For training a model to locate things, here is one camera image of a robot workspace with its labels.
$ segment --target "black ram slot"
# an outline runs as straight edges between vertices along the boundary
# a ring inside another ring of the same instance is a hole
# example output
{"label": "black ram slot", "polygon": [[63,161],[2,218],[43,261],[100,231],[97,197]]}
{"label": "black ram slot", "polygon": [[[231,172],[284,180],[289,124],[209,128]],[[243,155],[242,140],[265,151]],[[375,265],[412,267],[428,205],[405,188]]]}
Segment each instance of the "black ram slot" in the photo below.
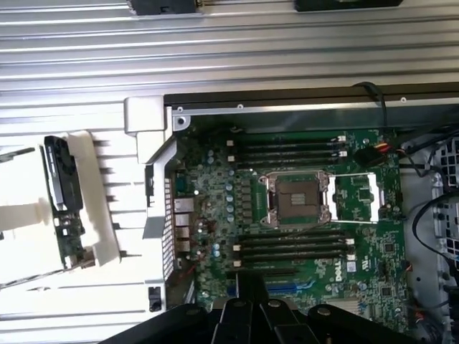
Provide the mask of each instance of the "black ram slot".
{"label": "black ram slot", "polygon": [[344,235],[343,231],[338,229],[311,229],[311,230],[301,230],[301,231],[289,231],[289,232],[277,232],[277,233],[258,233],[258,234],[241,234],[237,239],[242,242],[244,240],[251,239],[275,239],[275,238],[285,238],[291,235],[295,235],[295,238],[299,237],[310,237],[314,235]]}
{"label": "black ram slot", "polygon": [[250,161],[295,161],[304,159],[319,159],[319,158],[339,158],[337,150],[322,150],[317,152],[275,152],[263,154],[240,154],[235,157],[237,162]]}
{"label": "black ram slot", "polygon": [[227,279],[233,280],[236,278],[236,274],[238,272],[246,272],[246,273],[253,273],[253,274],[262,274],[265,277],[280,277],[280,276],[294,276],[298,269],[295,268],[285,268],[285,269],[238,269],[238,270],[230,270],[226,271],[225,274],[227,275]]}
{"label": "black ram slot", "polygon": [[276,168],[287,168],[287,167],[311,167],[311,166],[324,166],[324,165],[335,165],[339,163],[341,158],[329,158],[329,159],[303,159],[297,161],[263,161],[256,163],[237,163],[237,168],[247,169],[247,168],[269,168],[273,167],[273,163],[276,164]]}
{"label": "black ram slot", "polygon": [[264,137],[256,140],[257,134],[250,135],[251,138],[255,138],[255,140],[245,141],[245,140],[238,140],[235,139],[236,146],[248,146],[248,147],[271,147],[271,146],[279,146],[279,145],[334,145],[337,143],[344,143],[345,141],[340,141],[339,138],[314,138],[309,140],[298,140],[298,139],[287,139],[287,138],[275,138],[274,140],[266,140],[265,134],[261,134]]}
{"label": "black ram slot", "polygon": [[327,244],[327,245],[295,245],[285,247],[248,247],[242,248],[238,253],[241,257],[256,254],[279,254],[279,253],[302,253],[302,252],[317,252],[317,251],[346,251],[346,244]]}
{"label": "black ram slot", "polygon": [[243,247],[258,247],[258,246],[280,246],[291,244],[312,244],[319,242],[340,242],[345,240],[344,235],[337,236],[317,236],[311,238],[277,238],[277,239],[261,239],[261,240],[247,240],[241,243]]}
{"label": "black ram slot", "polygon": [[266,254],[259,256],[248,256],[242,259],[242,264],[248,262],[272,262],[272,261],[292,261],[299,259],[333,259],[343,257],[344,252],[311,252],[311,253],[302,253],[298,252],[295,254]]}
{"label": "black ram slot", "polygon": [[241,145],[234,153],[237,154],[270,154],[284,152],[316,152],[316,151],[339,151],[344,144],[332,145]]}

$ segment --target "sticker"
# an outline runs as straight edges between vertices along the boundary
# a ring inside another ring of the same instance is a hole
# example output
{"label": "sticker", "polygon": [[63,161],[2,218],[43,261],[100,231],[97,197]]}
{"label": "sticker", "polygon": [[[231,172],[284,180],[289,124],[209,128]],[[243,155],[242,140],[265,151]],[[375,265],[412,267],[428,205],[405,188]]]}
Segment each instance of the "sticker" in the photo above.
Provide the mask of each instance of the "sticker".
{"label": "sticker", "polygon": [[347,272],[356,272],[357,271],[356,262],[347,262],[346,263],[346,270],[347,270]]}

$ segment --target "black cable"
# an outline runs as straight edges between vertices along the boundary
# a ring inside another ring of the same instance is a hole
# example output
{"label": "black cable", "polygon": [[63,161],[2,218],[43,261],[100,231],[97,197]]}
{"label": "black cable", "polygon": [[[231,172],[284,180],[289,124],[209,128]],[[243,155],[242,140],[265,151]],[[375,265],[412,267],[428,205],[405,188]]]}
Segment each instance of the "black cable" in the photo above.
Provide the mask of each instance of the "black cable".
{"label": "black cable", "polygon": [[423,240],[421,240],[419,238],[419,236],[417,235],[417,224],[419,223],[420,219],[425,215],[425,213],[427,212],[427,210],[429,210],[431,207],[439,204],[439,203],[444,203],[445,201],[449,201],[451,198],[453,197],[459,197],[459,191],[454,191],[454,192],[450,192],[450,193],[445,193],[444,195],[442,196],[439,196],[437,197],[436,199],[433,199],[431,201],[428,201],[416,214],[415,218],[413,219],[413,223],[412,223],[412,233],[413,233],[413,236],[416,238],[416,240],[423,246],[425,247],[426,249],[428,249],[429,251],[431,252],[434,252],[440,256],[442,256],[443,258],[445,258],[448,266],[450,267],[450,274],[453,275],[455,277],[456,280],[458,280],[457,277],[458,276],[458,272],[457,270],[455,269],[455,265],[454,265],[454,260],[449,258],[446,254],[434,249],[433,247],[430,247],[429,245],[427,245],[426,243],[423,242]]}
{"label": "black cable", "polygon": [[382,133],[385,136],[387,127],[388,127],[388,118],[387,118],[387,106],[386,100],[384,98],[384,93],[381,91],[381,88],[376,86],[373,82],[370,81],[363,81],[355,84],[353,87],[362,86],[369,94],[374,94],[377,97],[379,104],[381,104],[382,110]]}
{"label": "black cable", "polygon": [[[403,164],[403,163],[399,164],[400,168],[413,168],[416,171],[417,176],[420,177],[420,178],[426,177],[429,174],[429,172],[436,172],[436,173],[440,174],[440,177],[442,179],[443,189],[446,192],[451,192],[451,191],[457,191],[458,190],[458,188],[450,186],[450,182],[448,181],[448,177],[446,176],[445,172],[443,172],[443,170],[440,167],[438,167],[438,166],[430,166],[428,170],[424,170],[423,172],[421,172],[421,169],[425,168],[424,165],[415,163],[413,161],[412,157],[409,156],[403,150],[397,150],[397,152],[401,153],[410,162],[409,165]],[[427,164],[430,163],[430,161],[432,161],[432,158],[433,158],[433,154],[431,153],[430,156],[429,156],[429,159],[427,161]]]}
{"label": "black cable", "polygon": [[388,142],[388,144],[392,147],[400,147],[401,144],[414,140],[415,138],[419,138],[420,136],[423,136],[424,134],[430,134],[435,130],[444,128],[445,126],[449,126],[453,121],[453,116],[456,116],[459,112],[459,107],[455,106],[451,109],[446,110],[443,113],[439,113],[435,116],[438,120],[436,120],[434,123],[430,123],[424,127],[421,127],[419,129],[416,129],[412,131],[411,133],[397,136],[396,138],[393,138]]}
{"label": "black cable", "polygon": [[459,128],[458,127],[451,127],[452,130],[448,131],[447,133],[444,133],[439,136],[435,136],[434,138],[431,138],[423,143],[420,143],[419,145],[414,145],[412,147],[409,147],[405,149],[408,155],[412,156],[416,152],[419,152],[420,150],[430,147],[431,145],[434,145],[438,142],[444,141],[451,139],[454,135],[459,133]]}

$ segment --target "screw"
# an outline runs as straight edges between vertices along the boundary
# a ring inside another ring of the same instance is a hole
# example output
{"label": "screw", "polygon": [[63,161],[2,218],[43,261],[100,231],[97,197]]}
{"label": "screw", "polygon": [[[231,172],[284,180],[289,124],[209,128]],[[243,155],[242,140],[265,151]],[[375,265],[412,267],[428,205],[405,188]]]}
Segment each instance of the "screw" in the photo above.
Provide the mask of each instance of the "screw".
{"label": "screw", "polygon": [[323,308],[323,307],[320,307],[320,308],[317,310],[317,313],[320,314],[320,315],[323,315],[324,317],[328,317],[329,315],[331,315],[330,310],[327,309],[327,308]]}
{"label": "screw", "polygon": [[280,302],[277,300],[271,300],[268,302],[268,306],[277,308],[280,307]]}
{"label": "screw", "polygon": [[187,310],[186,315],[196,315],[199,313],[199,310]]}

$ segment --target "black plastic part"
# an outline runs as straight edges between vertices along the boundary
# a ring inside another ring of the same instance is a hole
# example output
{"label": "black plastic part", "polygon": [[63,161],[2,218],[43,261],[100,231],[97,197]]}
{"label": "black plastic part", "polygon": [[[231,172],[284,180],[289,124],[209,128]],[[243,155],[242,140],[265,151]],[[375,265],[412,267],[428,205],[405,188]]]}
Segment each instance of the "black plastic part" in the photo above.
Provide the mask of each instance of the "black plastic part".
{"label": "black plastic part", "polygon": [[129,0],[138,16],[196,12],[195,0]]}
{"label": "black plastic part", "polygon": [[31,153],[33,151],[35,151],[35,148],[24,148],[20,150],[15,150],[14,152],[10,153],[0,153],[0,163],[6,163],[7,161],[13,160],[15,156],[21,156],[23,154]]}
{"label": "black plastic part", "polygon": [[148,302],[150,312],[159,312],[161,310],[161,287],[149,287]]}
{"label": "black plastic part", "polygon": [[75,158],[70,155],[67,141],[56,136],[44,138],[49,188],[54,210],[59,213],[79,211],[83,208]]}
{"label": "black plastic part", "polygon": [[258,274],[238,273],[237,288],[237,299],[215,300],[209,314],[196,305],[181,305],[102,344],[416,343],[331,305],[311,308],[306,318],[283,300],[270,299]]}
{"label": "black plastic part", "polygon": [[361,167],[368,168],[381,165],[386,161],[386,156],[375,147],[365,147],[354,153],[354,161]]}
{"label": "black plastic part", "polygon": [[151,206],[150,197],[154,196],[153,165],[145,166],[145,196],[146,196],[147,208],[149,208]]}
{"label": "black plastic part", "polygon": [[295,9],[299,12],[366,9],[372,7],[399,6],[402,2],[403,0],[295,0]]}

